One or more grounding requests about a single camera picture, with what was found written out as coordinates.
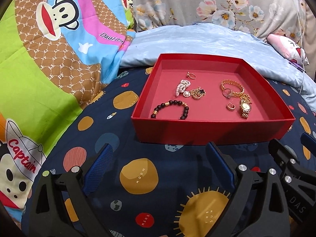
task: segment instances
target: watch face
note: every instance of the watch face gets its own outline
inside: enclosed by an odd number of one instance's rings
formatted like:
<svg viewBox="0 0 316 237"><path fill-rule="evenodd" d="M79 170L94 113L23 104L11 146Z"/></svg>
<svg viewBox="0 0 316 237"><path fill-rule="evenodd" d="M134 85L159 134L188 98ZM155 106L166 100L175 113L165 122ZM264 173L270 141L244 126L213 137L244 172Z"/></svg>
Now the watch face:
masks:
<svg viewBox="0 0 316 237"><path fill-rule="evenodd" d="M249 103L243 102L243 103L241 104L241 107L242 107L244 110L247 110L247 111L251 110L251 106L250 106Z"/></svg>

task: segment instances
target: beaded bracelet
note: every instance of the beaded bracelet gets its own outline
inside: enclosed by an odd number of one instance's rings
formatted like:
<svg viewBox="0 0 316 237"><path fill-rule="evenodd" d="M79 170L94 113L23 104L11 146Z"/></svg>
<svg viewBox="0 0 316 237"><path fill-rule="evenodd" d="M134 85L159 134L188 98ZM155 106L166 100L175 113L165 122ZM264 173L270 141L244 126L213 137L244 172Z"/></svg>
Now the beaded bracelet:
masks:
<svg viewBox="0 0 316 237"><path fill-rule="evenodd" d="M166 102L166 103L161 103L160 105L158 105L155 109L154 109L154 111L153 111L153 114L151 114L151 118L153 119L155 119L156 118L156 115L157 115L157 113L158 113L158 111L159 110L161 110L162 108L165 108L165 107L167 107L167 106L169 106L169 105L179 105L179 106L183 106L184 107L184 110L183 110L183 114L182 114L182 116L180 117L180 119L186 119L187 117L188 117L188 113L189 113L189 107L187 106L187 104L186 103L184 103L184 102L182 102L182 101L177 101L177 100L170 100L170 101L168 101L168 102Z"/></svg>

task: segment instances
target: star print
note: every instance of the star print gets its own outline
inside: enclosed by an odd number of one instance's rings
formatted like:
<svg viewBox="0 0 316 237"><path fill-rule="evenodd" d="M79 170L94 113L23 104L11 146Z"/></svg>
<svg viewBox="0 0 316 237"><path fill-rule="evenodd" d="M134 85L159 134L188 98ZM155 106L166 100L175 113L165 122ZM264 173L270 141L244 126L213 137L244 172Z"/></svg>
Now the star print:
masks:
<svg viewBox="0 0 316 237"><path fill-rule="evenodd" d="M89 49L91 46L93 46L92 43L88 43L88 42L86 42L85 44L79 43L79 48L78 48L78 50L79 50L79 52L82 52L82 53L84 53L84 54L87 54L87 53L88 53L88 49Z"/></svg>

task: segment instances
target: blanket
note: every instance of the blanket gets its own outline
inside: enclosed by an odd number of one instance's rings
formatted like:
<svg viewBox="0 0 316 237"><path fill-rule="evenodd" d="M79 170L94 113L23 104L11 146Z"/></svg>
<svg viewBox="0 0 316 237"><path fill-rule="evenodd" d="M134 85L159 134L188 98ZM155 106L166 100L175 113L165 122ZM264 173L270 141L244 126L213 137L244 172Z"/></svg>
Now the blanket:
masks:
<svg viewBox="0 0 316 237"><path fill-rule="evenodd" d="M0 200L5 206L24 208L58 139L116 78L135 35L128 30L130 3L13 0L7 9L0 21Z"/></svg>
<svg viewBox="0 0 316 237"><path fill-rule="evenodd" d="M300 88L303 73L272 46L242 31L211 24L164 26L136 34L122 57L121 67L154 65L161 53L197 53L242 58L262 76ZM306 74L302 97L316 111L316 83Z"/></svg>

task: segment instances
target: green fabric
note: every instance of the green fabric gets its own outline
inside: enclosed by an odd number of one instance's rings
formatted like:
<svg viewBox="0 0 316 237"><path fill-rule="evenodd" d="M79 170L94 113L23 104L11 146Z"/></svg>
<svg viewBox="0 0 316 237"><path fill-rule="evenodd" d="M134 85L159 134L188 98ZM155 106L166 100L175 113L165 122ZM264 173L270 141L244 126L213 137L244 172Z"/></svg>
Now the green fabric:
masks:
<svg viewBox="0 0 316 237"><path fill-rule="evenodd" d="M0 113L42 144L47 156L82 109L29 56L16 27L14 1L0 21L0 37Z"/></svg>
<svg viewBox="0 0 316 237"><path fill-rule="evenodd" d="M129 8L127 11L125 11L126 20L128 21L127 29L132 29L134 26L134 20L131 13L131 8Z"/></svg>

